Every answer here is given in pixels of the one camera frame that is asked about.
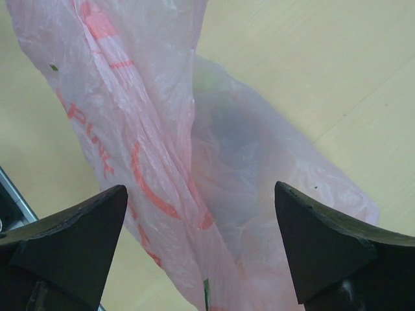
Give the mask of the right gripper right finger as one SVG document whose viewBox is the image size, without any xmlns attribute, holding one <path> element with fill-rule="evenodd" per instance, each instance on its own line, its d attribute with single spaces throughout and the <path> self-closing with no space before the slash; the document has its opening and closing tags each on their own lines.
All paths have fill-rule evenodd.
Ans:
<svg viewBox="0 0 415 311">
<path fill-rule="evenodd" d="M 367 224 L 280 181 L 275 208 L 306 310 L 414 309 L 414 237 Z"/>
</svg>

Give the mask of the pink plastic bag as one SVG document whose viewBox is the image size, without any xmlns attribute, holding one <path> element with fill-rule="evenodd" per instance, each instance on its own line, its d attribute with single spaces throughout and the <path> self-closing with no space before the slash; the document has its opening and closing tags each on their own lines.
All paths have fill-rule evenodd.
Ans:
<svg viewBox="0 0 415 311">
<path fill-rule="evenodd" d="M 379 210 L 251 87 L 196 55 L 205 1 L 8 1 L 127 229 L 198 310 L 298 310 L 278 181 L 369 224 Z"/>
</svg>

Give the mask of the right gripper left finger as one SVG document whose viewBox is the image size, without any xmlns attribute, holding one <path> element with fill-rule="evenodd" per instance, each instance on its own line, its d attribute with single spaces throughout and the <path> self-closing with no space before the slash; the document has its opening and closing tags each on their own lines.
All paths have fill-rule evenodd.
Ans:
<svg viewBox="0 0 415 311">
<path fill-rule="evenodd" d="M 127 201 L 116 185 L 1 233 L 1 309 L 98 310 Z"/>
</svg>

